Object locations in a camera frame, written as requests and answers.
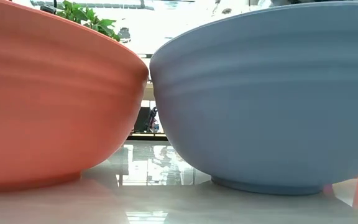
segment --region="tiled floor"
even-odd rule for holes
[[[0,224],[356,223],[358,179],[305,197],[212,184],[164,142],[132,141],[79,181],[0,194]]]

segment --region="bowl foot ring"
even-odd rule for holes
[[[212,182],[231,189],[243,190],[260,194],[271,195],[312,195],[318,194],[323,191],[323,187],[286,187],[286,186],[274,186],[274,185],[259,185],[248,184],[242,182],[235,182],[231,180],[224,180],[219,177],[212,177]]]
[[[24,182],[0,183],[0,192],[48,187],[56,184],[62,184],[64,182],[74,181],[80,178],[81,172],[76,172],[73,174],[59,175],[45,179],[33,179]]]

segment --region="green plant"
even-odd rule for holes
[[[82,7],[81,4],[75,2],[71,3],[66,0],[63,1],[63,4],[58,5],[57,8],[61,11],[57,12],[56,15],[78,24],[83,24],[84,26],[111,37],[116,41],[120,41],[119,36],[114,30],[109,28],[110,26],[114,27],[113,23],[116,22],[115,20],[99,19],[93,9]]]

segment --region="bowl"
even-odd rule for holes
[[[115,40],[0,0],[0,191],[77,179],[128,137],[148,69]]]
[[[306,195],[358,176],[358,2],[206,24],[158,49],[150,72],[169,141],[215,183]]]

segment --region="blue bowl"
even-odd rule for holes
[[[358,2],[212,22],[150,71],[168,139],[215,183],[304,195],[358,176]]]

